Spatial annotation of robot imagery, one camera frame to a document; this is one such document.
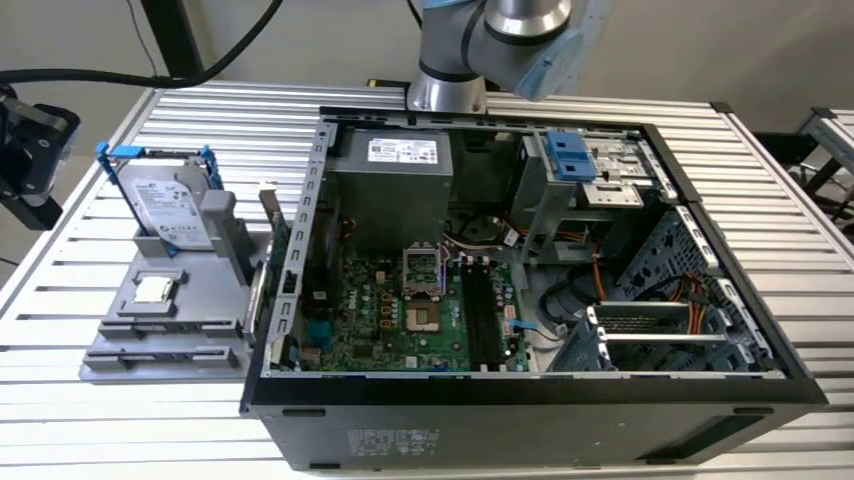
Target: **black cable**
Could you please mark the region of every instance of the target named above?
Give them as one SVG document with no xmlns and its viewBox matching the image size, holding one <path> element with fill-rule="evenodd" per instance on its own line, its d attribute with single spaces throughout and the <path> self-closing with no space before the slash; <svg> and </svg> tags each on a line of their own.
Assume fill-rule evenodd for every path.
<svg viewBox="0 0 854 480">
<path fill-rule="evenodd" d="M 18 98 L 18 92 L 11 85 L 0 83 L 0 95 Z M 0 107 L 0 149 L 6 145 L 7 128 L 10 127 L 10 112 Z"/>
<path fill-rule="evenodd" d="M 560 342 L 561 339 L 556 338 L 556 337 L 550 337 L 549 335 L 546 335 L 544 332 L 541 332 L 538 329 L 536 328 L 529 328 L 526 329 L 529 332 L 534 332 L 536 334 L 538 334 L 541 337 L 544 337 L 546 340 L 549 340 L 550 342 Z"/>
<path fill-rule="evenodd" d="M 593 264 L 586 263 L 584 265 L 578 265 L 573 267 L 570 271 L 566 273 L 566 279 L 569 282 L 568 287 L 570 289 L 570 293 L 573 294 L 576 299 L 581 301 L 585 305 L 593 305 L 600 301 L 598 297 L 589 295 L 588 292 L 584 292 L 580 289 L 580 287 L 576 285 L 576 281 L 580 279 L 581 273 L 585 272 L 589 268 L 593 268 Z"/>
<path fill-rule="evenodd" d="M 418 14 L 418 9 L 416 5 L 413 5 L 413 0 L 406 0 L 406 4 L 410 6 L 410 13 L 413 14 L 413 18 L 416 19 L 416 23 L 418 23 L 418 28 L 425 28 L 425 21 L 422 20 L 422 16 Z"/>
<path fill-rule="evenodd" d="M 582 292 L 578 286 L 576 285 L 576 281 L 580 278 L 580 272 L 590 268 L 590 265 L 592 264 L 586 263 L 584 265 L 577 265 L 573 268 L 570 268 L 570 270 L 566 272 L 566 278 L 560 282 L 557 282 L 552 287 L 549 287 L 546 291 L 542 293 L 542 295 L 540 296 L 540 299 L 537 300 L 537 310 L 541 316 L 556 325 L 570 324 L 576 322 L 576 320 L 573 319 L 566 319 L 561 316 L 556 316 L 549 311 L 549 297 L 552 297 L 553 295 L 557 295 L 561 292 L 561 290 L 569 289 L 576 299 L 580 302 L 582 302 L 585 305 L 593 305 L 598 301 L 586 292 Z"/>
<path fill-rule="evenodd" d="M 564 290 L 568 287 L 569 283 L 570 282 L 568 280 L 561 280 L 546 289 L 544 294 L 540 296 L 540 299 L 537 300 L 537 311 L 540 312 L 541 316 L 554 325 L 565 325 L 569 323 L 569 320 L 564 317 L 556 317 L 549 311 L 549 297 Z"/>
<path fill-rule="evenodd" d="M 158 66 L 155 65 L 155 59 L 151 58 L 149 45 L 146 45 L 146 40 L 143 40 L 143 34 L 139 31 L 139 23 L 137 23 L 137 12 L 134 11 L 134 4 L 131 3 L 131 0 L 125 0 L 125 3 L 129 4 L 129 10 L 131 11 L 131 21 L 134 22 L 134 30 L 137 30 L 137 39 L 139 40 L 139 44 L 143 47 L 143 51 L 146 52 L 146 57 L 149 57 L 149 64 L 151 65 L 151 71 L 155 75 L 159 75 Z"/>
<path fill-rule="evenodd" d="M 636 296 L 636 301 L 640 300 L 646 300 L 650 296 L 653 296 L 653 294 L 656 292 L 658 292 L 664 287 L 666 287 L 668 285 L 670 285 L 673 282 L 682 280 L 682 276 L 676 276 L 676 277 L 668 277 L 665 280 L 662 280 L 661 282 L 656 283 L 653 286 L 650 286 L 646 290 L 644 290 L 637 296 Z"/>
<path fill-rule="evenodd" d="M 226 67 L 234 62 L 238 55 L 243 53 L 250 46 L 262 30 L 270 23 L 273 16 L 277 14 L 283 0 L 273 0 L 267 11 L 259 18 L 258 22 L 235 44 L 229 53 L 206 71 L 190 78 L 174 77 L 143 77 L 139 75 L 129 75 L 125 73 L 102 72 L 99 70 L 78 70 L 71 68 L 42 68 L 27 70 L 6 70 L 0 71 L 0 83 L 31 83 L 31 82 L 102 82 L 118 83 L 121 85 L 135 85 L 147 88 L 189 88 L 203 84 L 226 70 Z"/>
</svg>

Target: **metal frame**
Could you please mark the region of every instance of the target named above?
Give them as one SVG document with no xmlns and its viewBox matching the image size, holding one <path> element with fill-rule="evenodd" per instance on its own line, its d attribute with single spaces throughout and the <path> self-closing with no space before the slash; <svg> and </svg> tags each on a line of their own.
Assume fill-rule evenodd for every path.
<svg viewBox="0 0 854 480">
<path fill-rule="evenodd" d="M 430 472 L 432 477 L 474 479 L 538 475 L 590 478 L 593 475 L 626 478 L 653 475 L 680 478 L 697 473 L 709 480 L 753 478 L 755 475 L 780 479 L 811 475 L 832 480 L 851 478 L 854 475 L 851 445 L 854 435 L 851 414 L 854 407 L 854 350 L 851 348 L 854 324 L 849 323 L 854 320 L 854 273 L 851 256 L 840 248 L 840 241 L 824 233 L 832 226 L 813 209 L 807 208 L 809 200 L 792 194 L 797 187 L 785 183 L 785 175 L 768 166 L 773 159 L 760 154 L 756 147 L 751 148 L 752 144 L 745 140 L 752 138 L 751 133 L 736 130 L 704 103 L 553 97 L 532 104 L 498 93 L 490 94 L 489 102 L 494 114 L 633 121 L 658 126 L 740 264 L 808 368 L 819 377 L 832 405 L 827 412 L 811 414 L 700 466 L 630 467 L 597 472 L 573 468 L 514 472 L 442 470 Z M 261 228 L 267 218 L 261 205 L 247 200 L 255 192 L 253 187 L 250 193 L 247 184 L 261 179 L 281 182 L 279 201 L 286 216 L 293 219 L 298 197 L 291 192 L 302 183 L 302 176 L 293 175 L 306 166 L 320 105 L 402 108 L 404 95 L 397 89 L 227 82 L 213 82 L 175 92 L 149 91 L 121 125 L 111 144 L 198 148 L 210 143 L 218 153 L 226 153 L 221 165 L 226 184 L 238 192 L 239 214 L 251 219 L 251 229 Z M 111 474 L 147 477 L 174 476 L 179 470 L 197 475 L 223 475 L 226 472 L 273 477 L 293 475 L 285 461 L 258 461 L 278 458 L 270 437 L 258 433 L 261 425 L 250 420 L 219 419 L 231 416 L 237 410 L 242 385 L 102 386 L 90 391 L 83 388 L 86 385 L 70 381 L 77 378 L 82 348 L 91 342 L 98 328 L 95 317 L 106 312 L 102 309 L 110 305 L 111 289 L 119 285 L 135 253 L 127 247 L 133 235 L 130 212 L 118 206 L 115 192 L 103 187 L 103 183 L 94 168 L 66 204 L 67 213 L 61 225 L 54 232 L 43 234 L 0 292 L 0 344 L 11 348 L 7 352 L 0 351 L 0 361 L 19 367 L 0 368 L 5 403 L 13 404 L 10 414 L 19 412 L 6 421 L 35 420 L 35 423 L 11 424 L 26 433 L 31 425 L 33 428 L 53 429 L 67 420 L 82 421 L 82 425 L 86 425 L 86 419 L 98 420 L 98 431 L 103 432 L 99 435 L 109 435 L 103 442 L 117 443 L 78 445 L 73 449 L 75 462 L 86 459 L 90 464 L 77 465 L 75 473 L 103 474 L 109 468 Z M 77 262 L 63 264 L 71 259 Z M 46 302 L 51 301 L 62 302 L 62 306 L 49 308 Z M 81 354 L 59 356 L 69 349 L 73 353 L 78 349 Z M 41 364 L 50 358 L 58 366 L 50 369 L 31 367 L 34 363 L 26 360 L 31 358 L 26 355 L 31 354 L 38 355 Z M 62 373 L 65 361 L 71 362 L 69 378 Z M 26 408 L 19 409 L 17 402 L 27 405 Z M 39 403 L 45 403 L 45 408 L 39 408 Z M 177 417 L 197 420 L 163 420 Z M 138 443 L 125 448 L 119 442 L 127 441 L 122 440 L 127 423 L 114 420 L 126 418 L 153 418 L 147 425 L 171 427 L 171 430 L 157 437 L 146 437 L 155 443 Z M 193 423 L 193 430 L 199 434 L 211 432 L 219 441 L 197 443 L 201 438 L 190 439 L 189 424 L 181 422 Z M 86 441 L 62 435 L 53 438 L 57 443 Z M 19 434 L 5 445 L 26 441 Z M 66 446 L 26 447 L 33 452 L 26 460 L 18 457 L 19 447 L 13 448 L 17 452 L 14 463 L 29 464 L 21 467 L 25 475 L 65 471 L 47 464 L 71 462 L 63 460 L 67 458 Z M 45 458 L 35 454 L 41 451 L 45 451 Z M 254 461 L 223 462 L 223 458 Z"/>
</svg>

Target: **slotted metal table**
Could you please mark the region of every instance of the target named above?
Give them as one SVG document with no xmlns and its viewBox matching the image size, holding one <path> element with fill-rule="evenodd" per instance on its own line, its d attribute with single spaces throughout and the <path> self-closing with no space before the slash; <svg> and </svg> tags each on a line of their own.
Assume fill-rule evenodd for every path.
<svg viewBox="0 0 854 480">
<path fill-rule="evenodd" d="M 293 214 L 322 105 L 398 109 L 404 92 L 222 82 L 147 91 L 111 143 L 210 144 L 238 214 L 251 229 L 265 229 L 257 184 L 278 184 Z M 698 467 L 341 475 L 854 478 L 854 251 L 739 118 L 704 103 L 553 97 L 534 104 L 493 94 L 489 106 L 498 115 L 660 127 L 831 406 Z M 290 470 L 261 422 L 239 417 L 242 384 L 93 386 L 78 380 L 135 254 L 135 223 L 95 167 L 66 210 L 0 292 L 0 478 L 310 477 Z"/>
</svg>

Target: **blue drive bracket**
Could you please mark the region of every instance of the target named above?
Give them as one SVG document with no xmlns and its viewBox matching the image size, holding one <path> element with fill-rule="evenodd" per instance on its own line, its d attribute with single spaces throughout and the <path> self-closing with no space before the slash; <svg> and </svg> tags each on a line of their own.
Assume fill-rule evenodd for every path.
<svg viewBox="0 0 854 480">
<path fill-rule="evenodd" d="M 590 182 L 597 179 L 597 165 L 578 133 L 546 132 L 546 153 L 554 161 L 558 180 Z"/>
<path fill-rule="evenodd" d="M 125 203 L 129 204 L 129 208 L 131 209 L 131 214 L 134 215 L 134 219 L 137 220 L 137 224 L 139 225 L 139 231 L 145 236 L 151 236 L 149 230 L 146 229 L 146 224 L 143 223 L 143 219 L 139 218 L 139 214 L 137 213 L 137 209 L 134 205 L 131 205 L 131 199 L 129 198 L 129 194 L 125 191 L 125 186 L 119 181 L 119 174 L 117 173 L 117 169 L 113 168 L 113 163 L 110 160 L 113 158 L 119 159 L 131 159 L 141 158 L 146 155 L 146 149 L 143 147 L 131 147 L 129 145 L 118 145 L 114 148 L 113 152 L 110 152 L 110 144 L 107 142 L 99 142 L 95 146 L 95 160 L 98 164 L 102 166 L 105 173 L 107 174 L 107 179 L 110 183 L 113 183 L 119 188 L 119 193 L 122 194 L 122 198 L 125 199 Z"/>
</svg>

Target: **cable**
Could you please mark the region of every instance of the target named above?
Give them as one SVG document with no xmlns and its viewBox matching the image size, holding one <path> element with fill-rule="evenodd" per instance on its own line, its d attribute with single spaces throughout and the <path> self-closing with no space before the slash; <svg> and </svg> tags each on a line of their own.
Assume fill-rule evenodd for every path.
<svg viewBox="0 0 854 480">
<path fill-rule="evenodd" d="M 704 318 L 706 318 L 706 308 L 709 307 L 704 305 L 704 309 L 700 311 L 700 318 L 697 319 L 697 331 L 696 331 L 697 335 L 700 335 L 704 330 Z"/>
<path fill-rule="evenodd" d="M 418 29 L 425 28 L 425 21 L 422 20 L 422 16 L 418 14 L 418 9 L 416 5 L 413 5 L 413 0 L 406 0 L 406 4 L 410 6 L 410 13 L 413 14 L 413 18 L 416 19 L 416 23 L 418 23 Z"/>
<path fill-rule="evenodd" d="M 565 288 L 569 289 L 576 299 L 580 302 L 582 302 L 582 304 L 585 305 L 593 305 L 594 303 L 597 303 L 597 299 L 592 297 L 588 293 L 582 292 L 576 286 L 576 281 L 578 280 L 578 274 L 580 272 L 585 271 L 589 266 L 590 265 L 588 264 L 582 264 L 570 268 L 566 272 L 566 279 L 561 280 L 552 287 L 549 287 L 546 291 L 542 293 L 542 295 L 540 296 L 540 299 L 537 300 L 537 311 L 540 312 L 541 316 L 556 325 L 566 325 L 576 322 L 576 320 L 573 319 L 566 319 L 561 316 L 556 316 L 549 311 L 549 297 L 558 294 L 561 290 L 564 290 Z"/>
<path fill-rule="evenodd" d="M 270 23 L 283 0 L 271 0 L 267 11 L 259 18 L 258 22 L 235 44 L 229 53 L 206 71 L 190 78 L 174 77 L 143 77 L 139 75 L 129 75 L 125 73 L 103 72 L 99 70 L 78 70 L 71 68 L 41 68 L 27 70 L 6 70 L 0 71 L 0 83 L 31 83 L 31 82 L 102 82 L 118 83 L 121 85 L 135 85 L 147 88 L 189 88 L 203 84 L 226 70 L 235 58 L 243 53 L 258 35 Z"/>
<path fill-rule="evenodd" d="M 454 245 L 466 250 L 489 250 L 490 248 L 502 248 L 508 246 L 504 243 L 473 242 L 466 239 L 461 239 L 458 235 L 449 232 L 445 232 L 445 238 L 454 243 Z"/>
<path fill-rule="evenodd" d="M 676 282 L 677 280 L 682 280 L 682 276 L 676 276 L 676 277 L 668 277 L 665 280 L 662 280 L 661 282 L 656 283 L 650 288 L 648 288 L 646 290 L 644 290 L 637 296 L 636 296 L 636 301 L 638 300 L 646 300 L 646 297 L 650 296 L 657 290 L 660 290 L 661 288 L 666 287 L 668 285 L 670 285 L 673 282 Z"/>
<path fill-rule="evenodd" d="M 129 4 L 129 10 L 131 11 L 131 21 L 134 22 L 134 30 L 137 30 L 137 38 L 139 40 L 141 46 L 143 47 L 143 51 L 146 52 L 146 56 L 149 57 L 149 64 L 151 65 L 151 71 L 155 75 L 159 75 L 158 66 L 155 65 L 155 59 L 151 58 L 149 45 L 146 45 L 146 40 L 143 40 L 143 34 L 139 31 L 139 23 L 137 23 L 137 12 L 134 11 L 134 4 L 131 3 L 131 0 L 125 0 L 125 3 Z"/>
<path fill-rule="evenodd" d="M 605 287 L 602 286 L 602 275 L 600 274 L 600 244 L 598 243 L 593 247 L 593 281 L 597 287 L 597 295 L 600 296 L 600 301 L 605 302 L 608 300 L 608 296 L 605 295 Z"/>
<path fill-rule="evenodd" d="M 544 332 L 541 332 L 537 328 L 526 328 L 525 330 L 529 331 L 529 332 L 534 332 L 536 334 L 538 334 L 541 337 L 544 337 L 550 342 L 560 342 L 561 341 L 560 338 L 550 337 Z"/>
</svg>

